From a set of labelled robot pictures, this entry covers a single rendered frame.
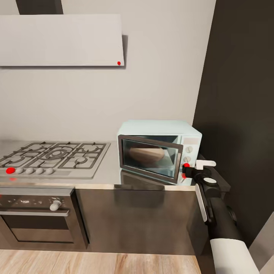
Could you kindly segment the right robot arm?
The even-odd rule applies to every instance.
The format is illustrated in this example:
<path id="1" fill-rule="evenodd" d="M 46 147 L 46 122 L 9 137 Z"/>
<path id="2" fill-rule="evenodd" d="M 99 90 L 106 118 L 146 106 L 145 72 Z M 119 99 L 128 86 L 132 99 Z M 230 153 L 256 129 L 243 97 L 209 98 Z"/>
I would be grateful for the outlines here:
<path id="1" fill-rule="evenodd" d="M 182 173 L 196 183 L 195 191 L 204 223 L 208 226 L 216 274 L 260 274 L 237 229 L 233 210 L 221 198 L 221 188 L 210 177 L 210 170 L 203 167 L 215 167 L 216 162 L 196 160 L 195 165 L 182 166 Z"/>

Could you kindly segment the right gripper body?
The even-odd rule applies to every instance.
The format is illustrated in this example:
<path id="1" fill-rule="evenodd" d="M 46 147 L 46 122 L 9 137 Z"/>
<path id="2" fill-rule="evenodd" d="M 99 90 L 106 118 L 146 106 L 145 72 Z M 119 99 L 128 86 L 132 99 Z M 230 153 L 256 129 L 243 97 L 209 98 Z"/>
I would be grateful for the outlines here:
<path id="1" fill-rule="evenodd" d="M 193 178 L 194 180 L 197 174 L 205 174 L 207 176 L 210 176 L 210 170 L 206 168 L 204 168 L 203 170 L 197 170 L 194 167 L 185 167 L 186 178 Z"/>

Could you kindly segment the microwave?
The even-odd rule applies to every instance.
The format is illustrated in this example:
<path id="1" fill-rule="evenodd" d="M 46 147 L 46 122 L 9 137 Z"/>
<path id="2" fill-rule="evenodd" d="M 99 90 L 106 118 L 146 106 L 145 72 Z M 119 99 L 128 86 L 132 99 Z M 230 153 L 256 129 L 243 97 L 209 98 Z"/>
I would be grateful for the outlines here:
<path id="1" fill-rule="evenodd" d="M 195 167 L 202 133 L 184 120 L 124 120 L 117 133 L 119 167 L 176 183 Z"/>

